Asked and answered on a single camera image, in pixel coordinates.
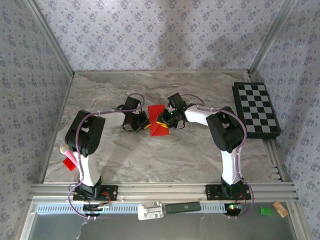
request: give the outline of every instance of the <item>patterned wallpaper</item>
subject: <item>patterned wallpaper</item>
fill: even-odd
[[[283,0],[36,0],[74,71],[249,69]]]
[[[258,68],[282,134],[277,148],[320,240],[320,2],[300,0]]]
[[[0,3],[0,239],[39,181],[68,78],[22,0]]]

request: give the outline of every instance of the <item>black and white checkerboard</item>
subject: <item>black and white checkerboard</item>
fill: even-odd
[[[263,83],[235,82],[232,87],[236,111],[250,139],[274,139],[281,130]]]

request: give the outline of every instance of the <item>small tag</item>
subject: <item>small tag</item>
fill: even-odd
[[[273,204],[275,210],[280,214],[281,217],[285,217],[289,214],[289,212],[284,208],[284,206],[282,206],[282,204],[277,201]]]
[[[260,207],[260,212],[261,212],[261,215],[272,215],[272,212],[271,212],[271,209],[268,208],[268,207]]]

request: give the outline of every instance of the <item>marble table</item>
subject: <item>marble table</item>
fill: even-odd
[[[145,95],[143,108],[168,103],[175,93],[201,97],[207,107],[230,106],[236,112],[232,86],[243,81],[241,73],[222,72],[80,72],[70,88],[44,182],[79,180],[77,169],[69,171],[59,151],[79,110],[105,111],[123,104],[130,93]],[[192,97],[187,103],[197,103]],[[222,157],[208,127],[186,123],[170,135],[151,137],[149,130],[125,132],[122,127],[104,127],[97,151],[90,157],[97,162],[104,183],[219,182]],[[248,139],[241,153],[242,174],[247,181],[268,182],[271,171],[261,139]]]

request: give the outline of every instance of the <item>red object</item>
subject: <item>red object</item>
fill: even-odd
[[[63,163],[70,171],[77,167],[68,157],[63,161]]]
[[[150,126],[151,137],[169,135],[169,129],[157,123],[157,117],[160,113],[164,111],[164,109],[165,109],[165,105],[148,106],[149,120],[151,122],[151,126]]]

